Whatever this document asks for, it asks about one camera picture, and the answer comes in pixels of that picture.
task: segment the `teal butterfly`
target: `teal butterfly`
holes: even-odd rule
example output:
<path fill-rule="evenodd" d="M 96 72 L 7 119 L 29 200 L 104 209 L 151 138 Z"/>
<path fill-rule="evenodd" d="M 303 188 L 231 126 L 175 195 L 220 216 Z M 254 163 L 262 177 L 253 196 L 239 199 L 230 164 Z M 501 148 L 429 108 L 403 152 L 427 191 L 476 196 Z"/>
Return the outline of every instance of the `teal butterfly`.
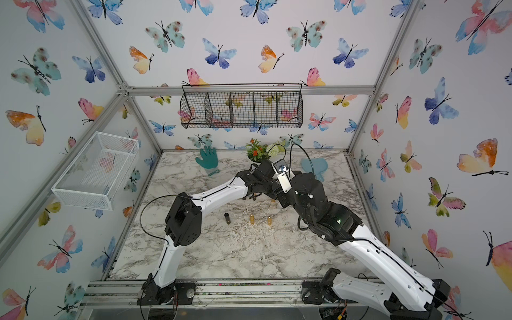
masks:
<path fill-rule="evenodd" d="M 46 49 L 42 47 L 35 51 L 34 57 L 32 58 L 33 64 L 29 62 L 26 56 L 23 56 L 26 62 L 21 60 L 18 61 L 28 65 L 31 69 L 16 69 L 11 73 L 11 79 L 18 81 L 19 83 L 28 84 L 29 89 L 35 93 L 42 93 L 45 96 L 50 95 L 50 89 L 46 82 L 51 83 L 49 79 L 60 80 L 61 77 L 60 71 L 57 69 L 57 65 L 48 61 L 49 57 L 50 56 Z"/>
<path fill-rule="evenodd" d="M 137 191 L 137 180 L 140 179 L 140 172 L 138 170 L 135 170 L 135 168 L 132 171 L 132 174 L 130 175 L 130 180 L 124 187 L 125 190 L 131 190 L 132 192 Z"/>

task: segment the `butterfly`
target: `butterfly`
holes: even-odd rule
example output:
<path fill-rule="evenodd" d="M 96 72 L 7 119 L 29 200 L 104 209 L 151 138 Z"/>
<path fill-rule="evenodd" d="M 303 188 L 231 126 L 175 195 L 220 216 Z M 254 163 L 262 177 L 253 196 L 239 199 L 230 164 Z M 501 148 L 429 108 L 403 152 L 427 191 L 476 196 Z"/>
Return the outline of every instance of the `butterfly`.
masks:
<path fill-rule="evenodd" d="M 368 155 L 361 149 L 361 156 L 359 157 L 359 165 L 362 165 L 363 173 L 367 174 L 368 170 L 372 167 L 372 163 L 368 160 Z"/>
<path fill-rule="evenodd" d="M 150 166 L 150 171 L 151 171 L 151 169 L 153 169 L 153 166 L 155 165 L 156 162 L 157 162 L 156 154 L 153 154 L 151 157 L 144 160 L 144 163 L 147 164 L 148 166 Z"/>
<path fill-rule="evenodd" d="M 199 4 L 199 9 L 203 11 L 204 15 L 209 15 L 213 12 L 214 6 L 210 0 L 180 0 L 181 8 L 186 12 L 190 12 L 192 5 Z"/>
<path fill-rule="evenodd" d="M 322 79 L 320 79 L 320 75 L 318 73 L 317 68 L 309 69 L 307 82 L 304 82 L 302 80 L 301 80 L 301 82 L 309 87 L 325 86 L 325 82 L 323 82 Z"/>
<path fill-rule="evenodd" d="M 464 20 L 455 35 L 457 42 L 466 37 L 466 40 L 469 40 L 473 36 L 467 51 L 468 55 L 478 54 L 485 50 L 488 31 L 491 33 L 501 33 L 512 24 L 512 11 L 494 13 L 503 1 L 498 0 L 492 8 L 490 7 L 490 0 L 476 0 L 475 4 L 472 5 L 471 11 L 477 16 Z"/>
<path fill-rule="evenodd" d="M 188 137 L 188 140 L 192 141 L 192 143 L 197 147 L 200 148 L 202 145 L 211 146 L 212 140 L 210 140 L 211 135 L 203 135 L 199 137 Z"/>
<path fill-rule="evenodd" d="M 334 98 L 336 98 L 336 100 L 332 102 L 333 105 L 338 105 L 341 103 L 343 107 L 347 107 L 350 105 L 349 101 L 352 101 L 355 98 L 357 98 L 357 95 L 335 95 Z"/>
<path fill-rule="evenodd" d="M 42 33 L 46 32 L 46 24 L 50 25 L 50 22 L 59 29 L 64 29 L 64 18 L 53 11 L 57 5 L 56 1 L 43 0 L 41 2 L 14 0 L 14 4 L 20 8 L 29 7 L 27 11 L 27 20 L 37 31 Z"/>
<path fill-rule="evenodd" d="M 304 134 L 298 134 L 298 135 L 288 135 L 289 137 L 279 137 L 279 140 L 282 141 L 285 144 L 285 148 L 288 148 L 290 145 L 295 144 L 301 144 L 302 143 L 302 137 L 304 137 Z"/>
<path fill-rule="evenodd" d="M 151 70 L 151 61 L 153 61 L 153 57 L 155 56 L 153 53 L 148 59 L 146 55 L 140 52 L 137 48 L 130 46 L 130 56 L 132 56 L 133 60 L 137 61 L 137 63 L 133 65 L 133 69 L 137 70 L 140 74 L 144 74 L 148 70 Z"/>
<path fill-rule="evenodd" d="M 254 11 L 252 18 L 254 18 L 254 16 L 258 17 L 260 24 L 264 25 L 268 22 L 268 15 L 264 11 L 268 11 L 269 8 L 272 8 L 278 0 L 245 0 L 245 2 L 248 4 L 240 7 L 242 17 L 248 17 Z"/>
<path fill-rule="evenodd" d="M 421 238 L 423 239 L 423 244 L 426 247 L 425 250 L 430 252 L 430 254 L 436 259 L 437 267 L 439 269 L 441 269 L 439 266 L 443 267 L 443 265 L 439 262 L 439 259 L 437 259 L 437 257 L 453 258 L 453 253 L 449 249 L 446 249 L 445 247 L 441 247 L 436 250 L 437 232 L 435 230 L 430 229 L 428 232 L 428 236 L 424 233 L 421 235 Z"/>
<path fill-rule="evenodd" d="M 313 130 L 315 128 L 320 128 L 320 131 L 325 131 L 329 128 L 327 123 L 332 123 L 334 120 L 336 120 L 336 117 L 328 117 L 324 118 L 325 113 L 322 113 L 322 116 L 319 117 L 316 113 L 311 113 L 311 117 L 309 118 L 311 123 L 309 123 L 308 128 L 309 130 Z"/>
<path fill-rule="evenodd" d="M 99 115 L 103 112 L 103 107 L 100 105 L 94 105 L 87 101 L 87 99 L 80 98 L 78 101 L 78 105 L 80 106 L 80 109 L 86 114 L 88 119 L 82 120 L 82 124 L 86 124 L 89 121 L 94 121 L 98 119 Z"/>
<path fill-rule="evenodd" d="M 59 312 L 65 311 L 62 315 L 60 315 L 57 320 L 73 320 L 77 316 L 77 312 L 73 309 L 78 309 L 78 306 L 75 306 L 79 303 L 83 296 L 85 295 L 86 290 L 82 288 L 82 286 L 78 286 L 75 289 L 75 283 L 72 281 L 68 284 L 66 288 L 66 294 L 64 295 L 64 307 L 59 307 Z"/>
<path fill-rule="evenodd" d="M 313 141 L 313 147 L 315 149 L 332 149 L 332 148 L 334 148 L 334 145 L 325 145 L 325 144 L 320 144 L 318 141 Z"/>
<path fill-rule="evenodd" d="M 512 86 L 512 69 L 510 70 L 508 76 L 505 76 L 505 82 L 508 83 L 509 86 Z"/>
<path fill-rule="evenodd" d="M 227 62 L 226 59 L 231 59 L 237 54 L 236 49 L 221 51 L 223 45 L 220 47 L 219 47 L 219 45 L 217 45 L 217 47 L 218 47 L 218 49 L 217 49 L 210 41 L 206 40 L 205 38 L 203 38 L 203 43 L 204 43 L 204 49 L 210 53 L 209 56 L 204 58 L 206 60 L 206 62 L 209 63 L 210 65 L 214 66 L 215 62 L 217 62 L 217 60 L 218 60 L 219 66 L 222 69 L 227 69 L 229 67 L 229 62 Z"/>
<path fill-rule="evenodd" d="M 429 193 L 429 206 L 436 207 L 436 214 L 438 217 L 440 216 L 450 216 L 450 212 L 447 208 L 450 209 L 459 209 L 462 210 L 466 207 L 466 203 L 459 198 L 455 197 L 447 197 L 447 195 L 452 194 L 453 192 L 448 193 L 448 187 L 446 187 L 446 191 L 441 193 L 441 187 L 437 180 L 434 178 L 429 178 L 432 190 L 432 193 Z"/>
<path fill-rule="evenodd" d="M 477 149 L 473 151 L 473 156 L 462 154 L 459 156 L 457 168 L 464 172 L 474 173 L 473 177 L 484 174 L 501 174 L 508 176 L 508 171 L 494 171 L 493 166 L 496 162 L 498 153 L 498 140 L 487 139 L 480 142 Z"/>
<path fill-rule="evenodd" d="M 348 43 L 343 38 L 339 39 L 338 44 L 338 51 L 340 51 L 340 55 L 332 58 L 332 60 L 337 65 L 345 61 L 345 68 L 347 69 L 350 69 L 355 65 L 354 59 L 362 58 L 369 51 L 369 49 L 354 50 L 357 45 L 352 44 L 352 46 L 349 47 Z"/>
<path fill-rule="evenodd" d="M 449 93 L 444 97 L 444 89 L 446 87 L 444 77 L 439 80 L 437 88 L 434 90 L 434 98 L 425 99 L 425 109 L 427 111 L 432 110 L 429 117 L 431 124 L 437 124 L 439 122 L 439 115 L 444 119 L 454 119 L 459 115 L 459 112 L 445 103 L 445 101 L 453 99 L 448 98 Z"/>
<path fill-rule="evenodd" d="M 108 249 L 105 249 L 105 248 L 103 249 L 103 251 L 102 251 L 103 254 L 91 263 L 91 267 L 99 268 L 99 266 L 103 265 L 103 272 L 105 272 L 106 266 L 107 266 L 107 264 L 109 264 L 109 260 L 112 257 L 112 254 L 114 253 L 115 248 L 116 248 L 116 238 L 112 237 L 112 239 L 110 239 Z"/>
<path fill-rule="evenodd" d="M 370 136 L 372 137 L 372 140 L 377 141 L 377 144 L 379 144 L 378 138 L 380 138 L 381 135 L 383 135 L 384 129 L 380 129 L 379 132 L 377 132 L 377 123 L 373 124 L 373 129 L 370 131 Z"/>
<path fill-rule="evenodd" d="M 379 100 L 377 101 L 377 112 L 379 112 L 382 109 L 382 104 L 388 99 L 389 94 L 382 92 L 382 94 L 379 97 Z"/>
<path fill-rule="evenodd" d="M 261 49 L 261 56 L 263 57 L 263 60 L 265 62 L 260 63 L 258 68 L 260 68 L 261 73 L 267 73 L 270 70 L 274 70 L 275 66 L 278 64 L 279 60 L 284 56 L 285 54 L 282 53 L 279 57 L 275 55 L 275 53 L 272 51 L 272 49 L 265 45 L 263 49 Z"/>
<path fill-rule="evenodd" d="M 25 140 L 29 144 L 42 145 L 45 140 L 45 125 L 42 123 L 42 117 L 39 114 L 39 106 L 36 106 L 37 120 L 36 117 L 30 113 L 7 110 L 7 119 L 15 127 L 21 131 L 27 130 Z"/>
<path fill-rule="evenodd" d="M 130 181 L 124 186 L 125 190 L 131 190 L 132 192 L 137 191 L 137 180 L 140 179 L 140 172 L 138 170 L 135 170 L 135 168 L 132 171 L 132 174 L 129 177 Z"/>
<path fill-rule="evenodd" d="M 402 129 L 407 128 L 407 125 L 409 124 L 407 117 L 409 116 L 409 109 L 411 108 L 412 98 L 406 97 L 400 108 L 398 107 L 398 104 L 395 104 L 396 107 L 396 120 L 395 124 L 398 122 L 400 124 L 400 127 Z"/>
<path fill-rule="evenodd" d="M 105 80 L 105 73 L 103 71 L 100 71 L 100 69 L 102 69 L 103 66 L 101 65 L 101 61 L 99 60 L 99 58 L 96 58 L 93 62 L 91 62 L 91 57 L 86 58 L 87 61 L 77 56 L 72 56 L 71 59 L 75 61 L 75 63 L 81 70 L 86 71 L 86 81 L 88 83 L 93 83 L 95 81 L 95 76 L 100 81 Z"/>
<path fill-rule="evenodd" d="M 158 48 L 162 50 L 162 52 L 167 52 L 169 50 L 169 46 L 172 47 L 173 44 L 179 48 L 183 48 L 185 46 L 185 37 L 183 34 L 178 32 L 183 29 L 181 22 L 174 21 L 165 27 L 165 29 L 163 28 L 162 21 L 160 21 L 160 24 L 158 24 L 158 22 L 155 23 L 160 28 L 160 30 L 150 27 L 144 30 L 148 36 L 154 39 L 153 42 Z"/>
<path fill-rule="evenodd" d="M 393 210 L 395 210 L 396 218 L 395 223 L 399 227 L 402 225 L 402 222 L 407 228 L 411 229 L 411 225 L 409 223 L 409 220 L 407 219 L 407 216 L 405 215 L 407 212 L 403 209 L 403 196 L 402 193 L 400 193 L 400 196 L 398 196 L 398 202 L 393 200 L 391 203 L 391 207 Z"/>
<path fill-rule="evenodd" d="M 204 82 L 203 79 L 201 79 L 199 77 L 199 75 L 197 74 L 197 72 L 190 68 L 190 69 L 187 69 L 187 76 L 188 76 L 188 81 L 190 82 L 190 85 L 191 86 L 198 86 L 198 85 L 206 85 L 208 83 Z"/>
<path fill-rule="evenodd" d="M 39 222 L 37 223 L 40 227 L 46 226 L 50 222 L 50 213 L 56 214 L 60 211 L 60 202 L 54 202 L 47 205 L 39 215 Z"/>
<path fill-rule="evenodd" d="M 391 7 L 391 13 L 389 14 L 390 16 L 398 17 L 399 15 L 402 15 L 400 16 L 400 18 L 402 18 L 411 0 L 400 0 L 400 2 L 402 2 L 401 5 Z"/>
<path fill-rule="evenodd" d="M 139 141 L 139 148 L 141 147 L 142 141 L 137 139 L 139 137 L 139 131 L 137 130 L 137 127 L 135 127 L 135 129 L 132 130 L 132 134 L 131 135 L 129 134 L 128 131 L 126 131 L 126 135 L 130 139 L 136 139 L 137 141 Z M 123 142 L 123 145 L 124 145 L 125 148 L 129 148 L 130 150 L 133 147 L 133 144 L 131 143 L 131 141 Z"/>
<path fill-rule="evenodd" d="M 32 286 L 29 287 L 29 293 L 27 297 L 23 299 L 20 297 L 16 291 L 13 289 L 6 289 L 2 293 L 2 297 L 4 298 L 4 303 L 7 306 L 17 306 L 6 314 L 0 316 L 0 320 L 23 320 L 25 318 L 25 314 L 29 315 L 28 306 L 29 306 L 29 298 L 30 295 L 34 292 L 32 290 Z"/>
<path fill-rule="evenodd" d="M 450 293 L 448 295 L 448 300 L 446 301 L 446 304 L 448 306 L 450 306 L 451 308 L 443 305 L 444 311 L 448 314 L 446 316 L 446 318 L 444 318 L 444 320 L 463 320 L 462 318 L 468 318 L 468 319 L 474 320 L 473 318 L 470 318 L 467 316 L 468 314 L 471 314 L 471 312 L 470 313 L 460 313 L 459 312 L 459 314 L 462 316 L 462 318 L 461 318 L 457 315 L 456 312 L 454 312 L 452 310 L 452 308 L 453 308 L 453 309 L 457 310 L 457 312 L 458 312 L 458 309 L 460 309 L 460 289 L 458 286 L 455 286 L 455 288 L 450 288 Z"/>
<path fill-rule="evenodd" d="M 377 208 L 377 204 L 375 203 L 375 196 L 373 195 L 373 183 L 370 184 L 370 188 L 366 190 L 366 195 L 368 196 L 368 200 L 372 204 L 372 208 L 378 211 L 379 209 Z"/>
<path fill-rule="evenodd" d="M 304 42 L 306 42 L 306 45 L 309 43 L 313 48 L 318 47 L 320 40 L 323 38 L 319 31 L 323 30 L 326 24 L 327 23 L 322 20 L 313 23 L 308 28 L 308 22 L 306 21 L 306 25 L 301 22 L 303 29 L 298 27 L 288 27 L 288 29 L 286 29 L 286 33 L 291 37 L 290 44 L 294 51 L 299 52 Z"/>
<path fill-rule="evenodd" d="M 389 231 L 384 231 L 384 240 L 385 240 L 384 245 L 389 248 L 391 245 L 391 235 L 390 235 Z"/>
<path fill-rule="evenodd" d="M 487 259 L 487 264 L 485 266 L 492 263 L 496 273 L 501 278 L 501 281 L 503 281 L 505 286 L 512 291 L 512 276 L 510 276 L 512 270 L 512 264 L 510 263 L 512 258 L 512 241 L 505 242 L 493 248 L 493 234 L 489 232 L 489 235 L 485 233 L 485 236 L 487 237 L 490 248 L 489 258 Z"/>
<path fill-rule="evenodd" d="M 31 69 L 16 69 L 11 73 L 11 79 L 19 83 L 28 84 L 29 89 L 35 93 L 42 93 L 45 96 L 50 95 L 50 89 L 46 82 L 51 83 L 49 79 L 60 80 L 61 76 L 57 65 L 48 61 L 50 55 L 46 49 L 38 48 L 35 51 L 34 57 L 32 58 L 32 63 L 34 64 L 31 64 L 25 55 L 23 55 L 23 58 L 25 58 L 26 62 L 18 61 L 28 65 Z"/>
<path fill-rule="evenodd" d="M 345 128 L 345 132 L 354 132 L 357 129 L 357 123 L 354 120 L 349 119 L 350 127 Z"/>
<path fill-rule="evenodd" d="M 334 9 L 339 12 L 349 3 L 352 3 L 352 13 L 354 15 L 366 8 L 366 0 L 334 0 Z"/>
<path fill-rule="evenodd" d="M 418 161 L 414 160 L 413 157 L 415 157 L 415 155 L 413 153 L 413 147 L 411 146 L 411 141 L 409 140 L 409 141 L 407 141 L 406 153 L 400 154 L 400 160 L 402 162 L 406 163 L 404 168 L 407 173 L 411 172 L 411 168 L 414 170 L 420 170 L 422 168 L 421 164 L 419 164 Z"/>
<path fill-rule="evenodd" d="M 112 21 L 115 25 L 120 25 L 123 23 L 121 17 L 119 17 L 114 12 L 117 12 L 117 9 L 123 4 L 123 0 L 89 0 L 93 5 L 89 7 L 89 12 L 95 18 L 109 17 L 110 21 Z"/>
<path fill-rule="evenodd" d="M 245 149 L 244 146 L 237 146 L 236 144 L 231 144 L 227 141 L 224 141 L 224 146 L 230 150 L 241 150 L 241 149 Z"/>
<path fill-rule="evenodd" d="M 395 177 L 395 173 L 389 167 L 391 161 L 391 158 L 388 161 L 388 151 L 384 149 L 384 152 L 380 155 L 380 159 L 377 159 L 377 168 L 380 169 L 380 180 L 382 182 L 386 181 L 386 176 L 390 179 Z"/>
<path fill-rule="evenodd" d="M 171 130 L 176 128 L 175 125 L 165 125 L 165 123 L 159 124 L 158 122 L 154 122 L 152 120 L 150 120 L 150 122 L 151 122 L 152 125 L 155 126 L 155 128 L 153 128 L 153 131 L 155 133 L 165 133 L 168 136 L 173 136 L 174 135 L 174 133 Z"/>
<path fill-rule="evenodd" d="M 163 83 L 160 87 L 168 87 L 166 83 Z M 158 102 L 160 105 L 163 105 L 164 102 L 170 103 L 170 96 L 150 96 L 150 98 L 153 98 L 154 102 Z"/>
<path fill-rule="evenodd" d="M 430 40 L 428 40 L 428 38 L 425 40 L 426 45 L 423 50 L 421 50 L 421 47 L 423 47 L 423 41 L 420 39 L 416 39 L 416 41 L 414 41 L 414 52 L 411 54 L 411 59 L 409 60 L 409 69 L 412 69 L 415 66 L 420 66 L 419 70 L 421 71 L 421 74 L 429 70 L 432 66 L 432 62 L 434 61 L 433 57 L 437 57 L 443 50 L 441 45 L 429 46 L 431 40 L 432 38 L 430 38 Z"/>
<path fill-rule="evenodd" d="M 62 244 L 60 246 L 55 242 L 55 240 L 53 240 L 53 243 L 55 244 L 50 244 L 51 246 L 56 247 L 58 250 L 43 257 L 37 263 L 37 265 L 44 267 L 46 270 L 50 270 L 53 265 L 57 263 L 55 265 L 55 270 L 57 272 L 67 272 L 71 268 L 69 263 L 69 258 L 71 258 L 71 255 L 82 251 L 83 241 L 82 239 L 73 241 L 75 239 L 75 235 L 75 230 L 73 229 L 73 226 L 70 225 L 64 233 Z"/>

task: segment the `wall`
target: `wall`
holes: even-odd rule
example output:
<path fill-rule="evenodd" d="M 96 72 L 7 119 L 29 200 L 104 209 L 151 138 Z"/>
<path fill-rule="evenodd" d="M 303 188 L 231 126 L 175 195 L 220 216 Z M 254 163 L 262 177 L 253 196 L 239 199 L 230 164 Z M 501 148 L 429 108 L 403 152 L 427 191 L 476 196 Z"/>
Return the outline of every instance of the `wall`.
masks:
<path fill-rule="evenodd" d="M 479 36 L 486 32 L 485 28 L 490 28 L 487 46 L 479 53 L 469 54 L 474 51 L 472 41 L 463 39 L 457 42 L 456 34 L 465 19 L 476 16 L 472 14 L 473 3 L 430 1 L 418 13 L 399 52 L 404 66 L 387 78 L 383 92 L 388 93 L 389 98 L 382 104 L 380 112 L 372 107 L 362 127 L 365 132 L 361 132 L 354 148 L 354 158 L 358 162 L 362 149 L 371 161 L 372 166 L 367 173 L 359 165 L 358 170 L 365 189 L 373 185 L 378 208 L 373 210 L 373 214 L 381 230 L 389 233 L 391 249 L 401 255 L 402 248 L 405 248 L 419 272 L 432 279 L 444 279 L 452 288 L 458 286 L 461 298 L 457 305 L 459 312 L 471 312 L 469 317 L 473 319 L 508 318 L 512 311 L 509 303 L 512 297 L 512 218 L 507 200 L 510 197 L 510 177 L 502 174 L 474 175 L 492 169 L 510 170 L 507 159 L 512 156 L 509 125 L 512 87 L 504 77 L 512 67 L 512 15 L 507 11 L 512 10 L 512 3 L 502 2 L 495 10 L 495 16 L 488 20 L 489 23 L 501 23 L 504 30 L 497 32 L 500 30 L 496 25 L 484 24 Z M 475 12 L 477 7 L 478 2 L 474 6 Z M 477 26 L 480 20 L 474 18 L 474 25 Z M 422 74 L 420 68 L 408 68 L 408 59 L 413 54 L 415 40 L 419 38 L 424 43 L 426 37 L 432 38 L 429 45 L 440 45 L 442 50 L 438 48 L 432 66 Z M 434 89 L 442 77 L 445 78 L 445 92 L 439 91 L 440 100 L 448 94 L 448 98 L 453 97 L 445 103 L 456 109 L 458 115 L 443 109 L 446 117 L 441 116 L 437 124 L 431 124 L 429 116 L 432 111 L 425 109 L 425 100 L 435 97 Z M 406 97 L 410 97 L 412 103 L 408 125 L 403 129 L 400 122 L 395 124 L 397 112 L 394 104 L 401 106 Z M 372 140 L 370 134 L 375 123 L 378 130 L 384 130 L 377 139 L 379 143 Z M 482 152 L 478 157 L 477 145 L 488 139 L 498 141 L 495 163 L 492 162 L 496 151 L 492 140 L 487 142 L 487 147 L 480 147 Z M 410 173 L 406 172 L 404 162 L 400 160 L 401 154 L 406 153 L 408 141 L 412 143 L 413 160 L 422 167 Z M 383 182 L 377 161 L 385 150 L 388 161 L 392 160 L 389 167 L 395 177 L 386 175 Z M 465 170 L 469 172 L 459 169 L 466 168 L 458 166 L 459 159 L 474 164 L 466 166 L 468 169 Z M 449 186 L 448 193 L 453 194 L 448 197 L 463 201 L 444 202 L 452 207 L 447 209 L 450 216 L 439 216 L 434 206 L 428 206 L 428 193 L 433 193 L 431 177 L 438 181 L 442 193 Z M 402 209 L 407 210 L 404 216 L 411 228 L 402 220 L 401 226 L 395 222 L 395 212 L 399 210 L 393 209 L 392 201 L 397 201 L 400 193 L 403 195 Z M 434 243 L 431 247 L 442 267 L 426 250 L 422 240 L 423 234 L 428 238 L 430 229 L 437 232 L 437 250 Z M 493 236 L 490 263 L 489 243 L 482 231 Z M 431 232 L 430 236 L 433 239 L 435 234 Z"/>
<path fill-rule="evenodd" d="M 77 21 L 77 17 L 63 1 L 56 4 L 55 11 L 61 14 L 65 24 L 63 29 L 56 28 L 53 24 L 46 25 L 45 33 L 39 32 L 27 21 L 27 8 L 17 7 L 14 3 L 5 3 L 0 13 L 0 24 L 2 39 L 5 43 L 12 44 L 9 50 L 4 50 L 4 59 L 9 63 L 3 64 L 0 92 L 2 94 L 1 106 L 4 111 L 14 110 L 19 112 L 31 113 L 37 116 L 36 105 L 40 106 L 40 115 L 46 128 L 39 130 L 38 134 L 43 132 L 43 143 L 40 139 L 32 139 L 33 131 L 42 128 L 39 120 L 33 118 L 36 122 L 24 121 L 29 129 L 29 140 L 39 143 L 27 143 L 26 132 L 11 125 L 8 118 L 4 118 L 4 123 L 0 126 L 0 131 L 4 136 L 2 140 L 3 152 L 1 161 L 4 165 L 3 178 L 4 187 L 0 197 L 2 197 L 2 215 L 0 225 L 2 229 L 6 223 L 17 214 L 18 210 L 28 201 L 32 194 L 38 190 L 42 181 L 47 178 L 52 170 L 57 166 L 66 155 L 67 141 L 70 136 L 77 141 L 81 139 L 88 126 L 92 123 L 87 122 L 82 125 L 82 120 L 89 117 L 95 117 L 97 114 L 89 113 L 86 115 L 78 105 L 80 98 L 85 98 L 95 105 L 103 105 L 113 97 L 115 92 L 114 82 L 109 73 L 106 72 L 104 81 L 96 78 L 94 83 L 88 83 L 84 80 L 85 70 L 80 70 L 78 65 L 73 62 L 71 57 L 77 55 L 85 59 L 91 55 L 93 60 L 97 57 L 97 52 L 93 49 L 86 34 Z M 47 18 L 54 17 L 46 11 Z M 42 93 L 35 93 L 29 90 L 27 84 L 18 83 L 9 79 L 11 72 L 16 68 L 23 67 L 17 59 L 23 59 L 25 54 L 32 62 L 32 54 L 39 48 L 44 47 L 50 54 L 50 61 L 58 65 L 62 79 L 50 80 L 48 85 L 50 95 L 45 96 Z M 34 222 L 27 234 L 21 239 L 17 247 L 0 268 L 0 291 L 4 295 L 4 300 L 0 303 L 0 315 L 6 315 L 6 318 L 22 318 L 25 312 L 25 298 L 29 288 L 33 290 L 30 295 L 30 304 L 28 305 L 27 319 L 52 319 L 54 314 L 60 310 L 59 307 L 65 307 L 64 296 L 67 286 L 73 283 L 75 293 L 80 297 L 78 286 L 86 287 L 89 281 L 100 279 L 103 273 L 103 265 L 92 266 L 92 262 L 97 258 L 106 257 L 102 251 L 110 253 L 109 244 L 112 238 L 117 243 L 121 231 L 123 230 L 127 218 L 130 216 L 130 207 L 137 199 L 144 185 L 150 166 L 145 161 L 155 154 L 151 142 L 141 129 L 141 125 L 136 121 L 133 112 L 124 119 L 120 112 L 116 113 L 111 122 L 103 130 L 119 136 L 125 136 L 125 132 L 132 135 L 135 127 L 138 127 L 141 141 L 141 149 L 136 169 L 140 171 L 141 178 L 137 182 L 137 191 L 120 190 L 114 198 L 115 208 L 113 211 L 99 212 L 96 210 L 82 209 L 62 205 L 59 207 L 56 200 L 48 203 L 48 211 L 40 209 L 42 219 Z M 45 220 L 45 212 L 48 214 L 48 220 Z M 72 226 L 76 233 L 73 239 L 70 239 L 69 245 L 64 249 L 70 253 L 70 257 L 62 253 L 57 257 L 54 266 L 48 269 L 41 264 L 41 260 L 52 259 L 52 253 L 56 248 L 49 245 L 57 244 L 62 246 L 62 237 L 66 230 Z M 17 298 L 17 303 L 12 303 L 10 298 Z M 73 319 L 73 309 L 68 310 L 68 316 L 63 318 Z M 59 318 L 66 311 L 61 311 Z"/>

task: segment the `white wire basket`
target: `white wire basket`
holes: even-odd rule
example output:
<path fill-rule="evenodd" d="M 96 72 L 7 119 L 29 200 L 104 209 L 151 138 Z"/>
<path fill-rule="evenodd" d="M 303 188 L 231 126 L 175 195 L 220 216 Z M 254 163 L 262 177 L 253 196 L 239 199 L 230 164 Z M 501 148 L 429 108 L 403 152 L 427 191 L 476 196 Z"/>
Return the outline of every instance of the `white wire basket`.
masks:
<path fill-rule="evenodd" d="M 112 199 L 139 151 L 138 140 L 95 132 L 52 192 L 66 205 L 113 210 Z"/>

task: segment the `orange butterfly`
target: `orange butterfly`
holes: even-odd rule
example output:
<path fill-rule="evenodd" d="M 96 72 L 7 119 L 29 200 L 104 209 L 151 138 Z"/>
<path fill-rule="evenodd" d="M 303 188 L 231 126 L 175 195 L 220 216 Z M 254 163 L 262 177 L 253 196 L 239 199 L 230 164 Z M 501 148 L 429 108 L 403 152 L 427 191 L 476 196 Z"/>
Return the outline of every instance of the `orange butterfly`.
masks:
<path fill-rule="evenodd" d="M 45 139 L 46 128 L 42 123 L 41 115 L 39 114 L 39 106 L 36 106 L 37 109 L 37 117 L 39 119 L 36 120 L 36 117 L 30 113 L 20 112 L 20 111 L 12 111 L 7 110 L 7 119 L 9 122 L 16 128 L 20 128 L 21 131 L 27 131 L 27 143 L 33 143 L 35 145 L 42 145 Z"/>
<path fill-rule="evenodd" d="M 398 122 L 400 124 L 400 127 L 402 129 L 407 128 L 407 125 L 409 124 L 409 121 L 407 120 L 407 117 L 409 116 L 409 109 L 411 108 L 411 97 L 406 97 L 405 100 L 402 102 L 402 105 L 400 108 L 398 108 L 398 104 L 396 103 L 396 121 L 395 124 Z"/>
<path fill-rule="evenodd" d="M 411 168 L 414 170 L 420 170 L 422 168 L 421 164 L 419 164 L 418 161 L 414 160 L 413 157 L 415 157 L 415 155 L 413 153 L 411 141 L 409 140 L 407 141 L 406 153 L 400 154 L 400 160 L 406 163 L 405 169 L 407 173 L 411 172 Z"/>
<path fill-rule="evenodd" d="M 265 45 L 263 49 L 261 49 L 261 56 L 265 62 L 260 63 L 258 66 L 258 68 L 261 70 L 261 73 L 267 73 L 270 70 L 274 70 L 275 65 L 278 64 L 279 59 L 281 59 L 281 57 L 284 55 L 285 54 L 282 53 L 278 58 L 272 49 L 268 45 Z"/>
<path fill-rule="evenodd" d="M 480 142 L 477 149 L 473 151 L 474 157 L 465 154 L 459 156 L 457 168 L 464 172 L 475 173 L 473 177 L 484 174 L 501 174 L 508 176 L 508 171 L 493 170 L 497 153 L 498 140 L 496 138 L 484 140 Z"/>
<path fill-rule="evenodd" d="M 134 64 L 133 69 L 137 70 L 140 74 L 144 74 L 148 70 L 151 70 L 151 61 L 155 56 L 153 53 L 148 59 L 146 55 L 137 50 L 137 48 L 130 46 L 130 56 L 132 56 L 133 60 L 137 61 L 137 63 Z"/>

